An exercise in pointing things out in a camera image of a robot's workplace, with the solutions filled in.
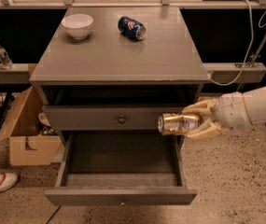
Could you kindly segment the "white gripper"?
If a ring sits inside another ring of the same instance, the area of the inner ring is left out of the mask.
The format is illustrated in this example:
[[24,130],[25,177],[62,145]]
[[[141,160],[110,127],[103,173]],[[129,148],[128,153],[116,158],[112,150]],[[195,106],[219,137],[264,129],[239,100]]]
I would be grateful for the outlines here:
[[183,114],[197,114],[200,116],[212,117],[205,120],[198,128],[189,131],[187,138],[204,139],[220,135],[221,125],[229,128],[245,128],[251,125],[251,120],[247,111],[248,92],[233,92],[220,96],[218,99],[201,100],[193,105],[183,108]]

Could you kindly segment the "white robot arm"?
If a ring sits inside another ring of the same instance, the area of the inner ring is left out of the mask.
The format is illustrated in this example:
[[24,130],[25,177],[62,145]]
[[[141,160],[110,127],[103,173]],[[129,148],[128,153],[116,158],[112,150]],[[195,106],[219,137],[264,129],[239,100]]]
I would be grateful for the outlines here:
[[266,87],[202,100],[186,106],[182,113],[204,117],[203,123],[197,129],[186,133],[186,137],[190,139],[209,138],[227,130],[266,123]]

